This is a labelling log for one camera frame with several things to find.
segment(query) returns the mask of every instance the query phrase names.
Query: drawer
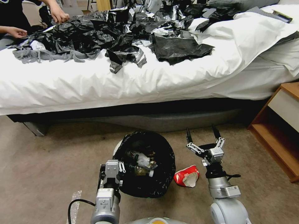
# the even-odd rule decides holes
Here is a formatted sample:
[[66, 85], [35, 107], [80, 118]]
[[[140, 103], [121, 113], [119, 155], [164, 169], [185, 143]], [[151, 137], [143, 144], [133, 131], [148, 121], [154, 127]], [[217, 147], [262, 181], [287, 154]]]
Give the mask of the drawer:
[[280, 89], [268, 106], [299, 132], [299, 100]]

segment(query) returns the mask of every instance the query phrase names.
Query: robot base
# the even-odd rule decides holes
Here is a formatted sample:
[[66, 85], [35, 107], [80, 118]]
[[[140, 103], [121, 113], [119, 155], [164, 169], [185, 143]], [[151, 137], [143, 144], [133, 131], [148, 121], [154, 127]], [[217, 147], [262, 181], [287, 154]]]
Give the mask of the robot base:
[[251, 224], [246, 208], [234, 198], [214, 199], [211, 213], [215, 224]]

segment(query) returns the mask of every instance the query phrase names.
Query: white bed sheet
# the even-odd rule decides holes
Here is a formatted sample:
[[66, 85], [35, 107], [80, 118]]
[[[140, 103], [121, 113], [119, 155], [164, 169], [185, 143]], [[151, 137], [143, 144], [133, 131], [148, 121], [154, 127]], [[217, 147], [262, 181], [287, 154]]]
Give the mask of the white bed sheet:
[[[299, 11], [297, 5], [289, 7]], [[0, 115], [208, 97], [263, 99], [280, 83], [299, 77], [262, 58], [250, 63], [298, 29], [299, 23], [240, 13], [235, 20], [215, 23], [205, 31], [210, 37], [203, 43], [215, 46], [210, 56], [170, 66], [142, 46], [147, 63], [141, 69], [126, 63], [117, 74], [109, 71], [105, 50], [85, 63], [22, 64], [6, 49], [0, 51]]]

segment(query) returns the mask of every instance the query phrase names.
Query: bed leg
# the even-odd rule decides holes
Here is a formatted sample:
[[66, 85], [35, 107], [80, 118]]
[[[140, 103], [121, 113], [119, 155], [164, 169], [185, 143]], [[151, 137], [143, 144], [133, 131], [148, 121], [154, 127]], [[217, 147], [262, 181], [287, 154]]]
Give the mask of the bed leg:
[[23, 122], [23, 124], [36, 136], [45, 136], [49, 125], [34, 122]]

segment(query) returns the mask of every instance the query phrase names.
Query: person's hand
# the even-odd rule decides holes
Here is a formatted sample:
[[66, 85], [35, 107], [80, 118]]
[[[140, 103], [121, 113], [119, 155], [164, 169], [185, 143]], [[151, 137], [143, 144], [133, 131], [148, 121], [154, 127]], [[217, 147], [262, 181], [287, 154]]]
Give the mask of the person's hand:
[[27, 31], [23, 29], [19, 29], [12, 26], [6, 27], [6, 32], [9, 33], [14, 38], [22, 38], [27, 36]]
[[63, 23], [69, 20], [69, 14], [66, 14], [60, 6], [56, 4], [50, 5], [51, 15], [56, 23]]

